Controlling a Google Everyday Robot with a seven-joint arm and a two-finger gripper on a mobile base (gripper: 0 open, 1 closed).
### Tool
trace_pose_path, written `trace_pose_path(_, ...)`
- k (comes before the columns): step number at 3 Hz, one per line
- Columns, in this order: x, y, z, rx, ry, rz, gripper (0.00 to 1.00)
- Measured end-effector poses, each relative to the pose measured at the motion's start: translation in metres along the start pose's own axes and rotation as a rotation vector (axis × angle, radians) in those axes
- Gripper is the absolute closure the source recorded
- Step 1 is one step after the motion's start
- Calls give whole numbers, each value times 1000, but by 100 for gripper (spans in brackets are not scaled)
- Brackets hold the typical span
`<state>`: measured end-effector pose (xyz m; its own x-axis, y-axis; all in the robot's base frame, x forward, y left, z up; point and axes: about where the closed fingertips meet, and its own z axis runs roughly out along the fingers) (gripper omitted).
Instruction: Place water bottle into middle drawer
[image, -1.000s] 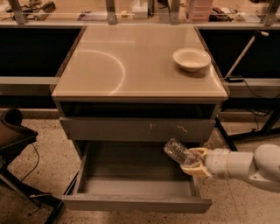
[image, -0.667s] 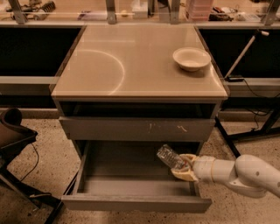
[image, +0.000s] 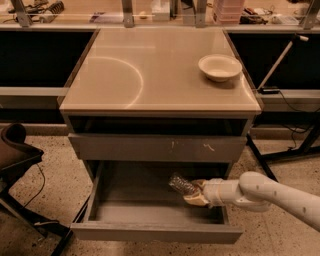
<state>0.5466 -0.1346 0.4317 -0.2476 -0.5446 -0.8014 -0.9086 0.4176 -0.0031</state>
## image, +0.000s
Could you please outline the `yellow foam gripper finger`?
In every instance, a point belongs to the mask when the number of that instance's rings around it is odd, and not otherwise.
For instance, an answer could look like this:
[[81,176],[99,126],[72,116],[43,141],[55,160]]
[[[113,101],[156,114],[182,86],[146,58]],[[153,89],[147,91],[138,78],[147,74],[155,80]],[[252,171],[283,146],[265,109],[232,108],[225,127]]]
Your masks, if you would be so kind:
[[184,196],[183,199],[194,206],[206,206],[209,204],[209,201],[202,194]]
[[197,180],[192,180],[191,183],[198,187],[200,190],[203,190],[206,184],[206,180],[205,179],[197,179]]

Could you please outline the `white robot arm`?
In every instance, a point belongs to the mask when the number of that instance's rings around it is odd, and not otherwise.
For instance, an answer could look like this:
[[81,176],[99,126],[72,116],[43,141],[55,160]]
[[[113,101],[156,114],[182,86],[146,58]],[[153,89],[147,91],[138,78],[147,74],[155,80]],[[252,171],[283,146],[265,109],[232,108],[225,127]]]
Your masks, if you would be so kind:
[[283,185],[257,172],[238,179],[214,178],[187,181],[183,198],[196,206],[233,204],[248,211],[267,211],[274,204],[313,229],[320,231],[320,197]]

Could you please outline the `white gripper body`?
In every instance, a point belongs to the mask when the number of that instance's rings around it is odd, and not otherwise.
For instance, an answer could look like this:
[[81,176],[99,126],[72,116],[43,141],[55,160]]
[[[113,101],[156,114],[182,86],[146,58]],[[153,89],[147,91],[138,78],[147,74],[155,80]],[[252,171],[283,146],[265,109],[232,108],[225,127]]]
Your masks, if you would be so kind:
[[232,204],[241,197],[238,180],[206,180],[202,192],[210,207]]

